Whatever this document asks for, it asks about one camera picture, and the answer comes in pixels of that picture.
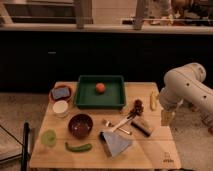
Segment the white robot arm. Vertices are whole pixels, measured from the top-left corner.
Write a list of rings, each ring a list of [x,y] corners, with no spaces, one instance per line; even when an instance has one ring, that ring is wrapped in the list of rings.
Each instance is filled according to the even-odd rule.
[[[189,63],[169,70],[158,99],[162,106],[161,125],[169,126],[183,101],[198,107],[203,115],[213,115],[213,89],[203,84],[206,70],[199,63]]]

